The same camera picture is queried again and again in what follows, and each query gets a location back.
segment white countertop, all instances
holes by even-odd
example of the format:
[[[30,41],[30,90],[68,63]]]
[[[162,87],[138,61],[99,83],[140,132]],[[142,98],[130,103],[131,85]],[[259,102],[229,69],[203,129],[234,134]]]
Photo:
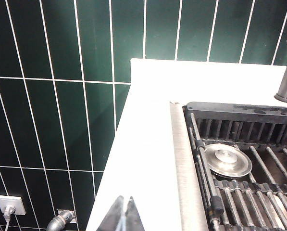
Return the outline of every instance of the white countertop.
[[[133,196],[145,231],[181,230],[169,101],[285,106],[285,66],[131,60],[131,87],[87,231]]]

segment faucet base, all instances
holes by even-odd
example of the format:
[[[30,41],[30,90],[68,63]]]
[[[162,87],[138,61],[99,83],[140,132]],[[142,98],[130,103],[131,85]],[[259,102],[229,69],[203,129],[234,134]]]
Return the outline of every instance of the faucet base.
[[[282,96],[280,96],[280,95],[278,95],[278,94],[275,95],[275,98],[276,98],[277,100],[280,100],[280,101],[282,101],[282,102],[287,103],[287,99],[286,99],[286,98],[283,98]]]

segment white wall socket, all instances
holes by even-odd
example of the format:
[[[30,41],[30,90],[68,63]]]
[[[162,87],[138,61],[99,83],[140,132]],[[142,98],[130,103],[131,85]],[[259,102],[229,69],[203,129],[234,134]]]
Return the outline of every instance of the white wall socket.
[[[22,198],[20,196],[2,196],[0,195],[0,209],[4,213],[7,205],[15,207],[15,215],[25,215],[26,211],[23,205]]]

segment electrical cord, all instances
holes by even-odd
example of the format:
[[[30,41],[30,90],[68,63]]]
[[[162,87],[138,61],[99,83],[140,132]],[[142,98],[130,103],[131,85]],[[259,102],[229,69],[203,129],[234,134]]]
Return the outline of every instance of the electrical cord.
[[[11,221],[11,214],[13,214],[15,212],[15,207],[12,205],[7,205],[3,214],[3,217],[6,221],[6,226],[5,226],[5,230],[4,231],[8,231],[9,228],[9,224]]]

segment metal pipe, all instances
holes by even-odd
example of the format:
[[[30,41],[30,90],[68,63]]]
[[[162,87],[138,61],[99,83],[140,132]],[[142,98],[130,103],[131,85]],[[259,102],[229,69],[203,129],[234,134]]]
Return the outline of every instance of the metal pipe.
[[[49,222],[46,231],[61,231],[74,217],[73,211],[62,211]]]

